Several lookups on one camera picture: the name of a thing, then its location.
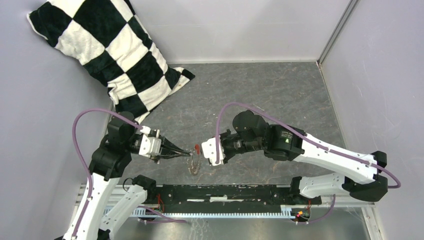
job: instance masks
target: gray wall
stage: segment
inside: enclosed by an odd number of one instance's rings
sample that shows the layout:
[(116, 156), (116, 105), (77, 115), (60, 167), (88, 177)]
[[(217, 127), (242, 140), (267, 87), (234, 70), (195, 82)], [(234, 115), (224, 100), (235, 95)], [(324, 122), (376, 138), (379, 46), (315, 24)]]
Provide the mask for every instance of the gray wall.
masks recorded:
[[(84, 171), (72, 144), (75, 116), (109, 108), (107, 90), (76, 60), (36, 35), (26, 14), (43, 0), (0, 7), (0, 239), (48, 240), (68, 228)], [(77, 128), (90, 159), (107, 116), (91, 113)]]
[(349, 0), (132, 0), (173, 63), (314, 61)]
[(323, 63), (346, 145), (387, 152), (403, 184), (377, 205), (389, 240), (423, 239), (423, 26), (422, 0), (360, 1)]

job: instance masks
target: checkered cloth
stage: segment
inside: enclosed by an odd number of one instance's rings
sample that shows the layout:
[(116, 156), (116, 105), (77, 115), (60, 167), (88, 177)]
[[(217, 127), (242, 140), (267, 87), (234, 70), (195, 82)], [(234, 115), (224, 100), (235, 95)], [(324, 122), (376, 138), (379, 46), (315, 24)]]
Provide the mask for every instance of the checkered cloth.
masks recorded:
[(140, 123), (195, 76), (168, 67), (129, 0), (50, 0), (28, 14), (34, 31), (108, 88)]

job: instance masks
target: black wire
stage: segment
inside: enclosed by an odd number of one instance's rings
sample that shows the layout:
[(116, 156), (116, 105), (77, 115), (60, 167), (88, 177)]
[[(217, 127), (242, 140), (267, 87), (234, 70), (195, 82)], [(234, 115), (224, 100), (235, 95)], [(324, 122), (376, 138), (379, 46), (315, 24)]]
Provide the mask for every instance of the black wire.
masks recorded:
[(126, 189), (125, 189), (125, 182), (126, 182), (128, 179), (131, 179), (131, 181), (133, 180), (131, 177), (127, 177), (127, 178), (125, 178), (125, 180), (124, 180), (124, 181), (123, 181), (123, 183), (122, 183), (122, 188), (125, 190), (125, 192), (128, 192), (128, 190), (126, 190)]

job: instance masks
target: purple cable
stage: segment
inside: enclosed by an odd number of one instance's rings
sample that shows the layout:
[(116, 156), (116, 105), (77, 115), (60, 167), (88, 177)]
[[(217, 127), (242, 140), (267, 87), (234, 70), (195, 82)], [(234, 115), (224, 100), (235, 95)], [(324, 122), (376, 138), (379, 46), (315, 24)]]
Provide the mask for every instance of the purple cable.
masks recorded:
[(331, 203), (331, 206), (330, 206), (330, 208), (328, 209), (328, 212), (326, 213), (326, 214), (324, 214), (323, 216), (321, 216), (321, 217), (319, 217), (319, 218), (317, 218), (317, 219), (314, 219), (314, 220), (311, 220), (311, 221), (298, 221), (297, 222), (297, 224), (300, 224), (300, 225), (308, 225), (308, 224), (313, 224), (313, 223), (316, 223), (316, 222), (319, 222), (319, 221), (321, 221), (321, 220), (323, 220), (323, 219), (325, 219), (325, 218), (327, 218), (328, 216), (330, 216), (330, 214), (333, 212), (333, 209), (334, 209), (334, 205), (336, 204), (336, 195), (334, 194), (333, 196), (332, 196), (332, 203)]
[(80, 120), (80, 118), (84, 114), (89, 113), (89, 112), (107, 113), (107, 114), (110, 114), (110, 115), (112, 115), (112, 116), (114, 116), (118, 119), (121, 119), (122, 121), (130, 124), (134, 128), (143, 129), (142, 126), (138, 125), (137, 123), (130, 121), (129, 119), (119, 115), (118, 113), (110, 111), (110, 110), (102, 109), (102, 108), (87, 109), (87, 110), (82, 111), (80, 114), (78, 114), (78, 116), (76, 116), (75, 120), (73, 121), (73, 125), (72, 125), (72, 140), (73, 140), (73, 145), (75, 146), (76, 154), (78, 154), (79, 160), (81, 160), (82, 166), (85, 170), (85, 173), (87, 174), (88, 194), (87, 194), (87, 199), (85, 199), (84, 206), (82, 207), (81, 214), (79, 215), (78, 220), (76, 221), (76, 224), (75, 224), (75, 228), (73, 229), (72, 237), (77, 236), (78, 228), (80, 227), (81, 221), (83, 220), (84, 214), (86, 213), (87, 207), (89, 206), (90, 201), (88, 199), (90, 199), (92, 197), (92, 192), (93, 192), (93, 178), (90, 174), (89, 167), (87, 166), (87, 163), (84, 160), (83, 155), (81, 154), (80, 147), (78, 146), (78, 142), (77, 142), (77, 123), (78, 123), (78, 120)]
[(138, 207), (139, 208), (146, 209), (146, 210), (149, 210), (150, 212), (152, 212), (152, 213), (158, 215), (159, 217), (164, 218), (164, 219), (167, 220), (167, 221), (147, 221), (146, 222), (147, 224), (165, 224), (165, 223), (186, 224), (187, 223), (186, 220), (172, 219), (172, 218), (167, 217), (167, 216), (163, 215), (162, 213), (160, 213), (160, 212), (158, 212), (156, 210), (153, 210), (153, 209), (151, 209), (150, 207), (147, 207), (147, 206), (138, 206)]
[[(244, 104), (244, 103), (239, 103), (239, 102), (229, 102), (229, 103), (225, 104), (225, 106), (219, 112), (218, 120), (216, 122), (216, 131), (215, 131), (215, 144), (216, 144), (216, 162), (215, 163), (216, 164), (219, 164), (220, 163), (220, 155), (218, 153), (220, 152), (219, 147), (220, 147), (220, 122), (221, 122), (221, 118), (223, 116), (224, 111), (229, 106), (232, 106), (232, 105), (237, 105), (237, 106), (240, 106), (240, 107), (249, 109), (252, 112), (255, 112), (255, 113), (261, 115), (262, 117), (267, 118), (267, 119), (269, 119), (269, 120), (271, 120), (271, 121), (273, 121), (273, 122), (275, 122), (275, 123), (283, 126), (285, 129), (289, 130), (290, 132), (292, 132), (293, 134), (295, 134), (299, 138), (303, 139), (304, 141), (306, 141), (306, 142), (308, 142), (308, 143), (310, 143), (310, 144), (312, 144), (312, 145), (314, 145), (314, 146), (316, 146), (316, 147), (318, 147), (320, 149), (323, 149), (324, 151), (327, 151), (329, 153), (333, 153), (333, 154), (339, 155), (341, 157), (345, 157), (347, 159), (351, 159), (351, 160), (360, 162), (362, 164), (366, 164), (366, 165), (369, 164), (368, 161), (362, 160), (362, 159), (360, 159), (358, 157), (351, 156), (351, 155), (348, 155), (348, 154), (345, 154), (345, 153), (342, 153), (342, 152), (339, 152), (339, 151), (336, 151), (336, 150), (333, 150), (333, 149), (330, 149), (329, 150), (328, 147), (323, 146), (323, 145), (321, 145), (321, 144), (319, 144), (317, 142), (314, 142), (314, 141), (306, 138), (305, 136), (303, 136), (302, 134), (300, 134), (299, 132), (297, 132), (296, 130), (294, 130), (289, 125), (287, 125), (284, 122), (279, 121), (278, 119), (276, 119), (276, 118), (268, 115), (266, 112), (264, 112), (262, 110), (259, 110), (256, 107), (253, 107), (253, 106), (250, 106), (250, 105), (247, 105), (247, 104)], [(395, 175), (393, 175), (393, 173), (391, 173), (389, 170), (387, 170), (387, 169), (385, 169), (385, 168), (383, 168), (383, 167), (381, 167), (381, 166), (379, 166), (377, 164), (374, 164), (374, 163), (371, 164), (371, 167), (374, 167), (374, 168), (376, 168), (378, 170), (381, 170), (382, 172), (384, 172), (387, 175), (389, 175), (396, 182), (396, 185), (388, 186), (387, 188), (389, 188), (389, 189), (398, 189), (398, 188), (401, 187), (401, 181), (399, 181), (399, 179)]]

